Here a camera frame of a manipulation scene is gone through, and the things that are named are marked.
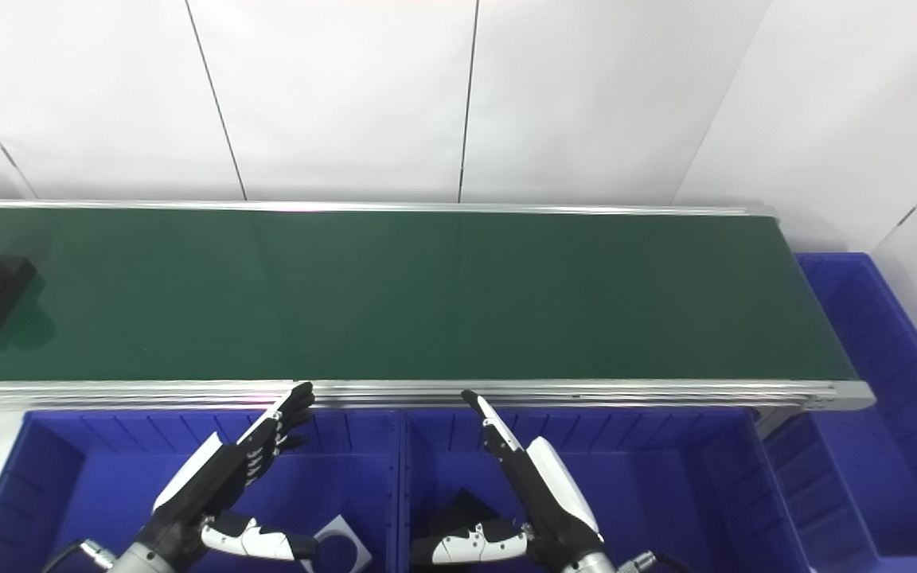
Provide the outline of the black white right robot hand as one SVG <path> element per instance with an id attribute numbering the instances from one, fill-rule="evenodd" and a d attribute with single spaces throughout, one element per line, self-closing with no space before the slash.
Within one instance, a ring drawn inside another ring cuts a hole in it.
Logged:
<path id="1" fill-rule="evenodd" d="M 549 572 L 615 572 L 598 522 L 551 443 L 523 446 L 484 396 L 462 399 L 482 422 L 486 449 L 498 460 L 528 521 L 497 518 L 417 538 L 410 562 L 420 566 L 494 563 L 528 557 Z"/>

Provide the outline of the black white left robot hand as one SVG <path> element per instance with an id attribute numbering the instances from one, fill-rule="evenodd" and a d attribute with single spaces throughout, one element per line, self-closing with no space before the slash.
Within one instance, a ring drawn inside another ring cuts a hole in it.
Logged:
<path id="1" fill-rule="evenodd" d="M 292 435 L 310 421 L 313 385 L 285 392 L 236 442 L 212 433 L 158 494 L 150 519 L 113 572 L 185 572 L 210 551 L 298 562 L 315 559 L 318 541 L 264 525 L 232 510 L 281 454 L 298 449 L 306 436 Z"/>

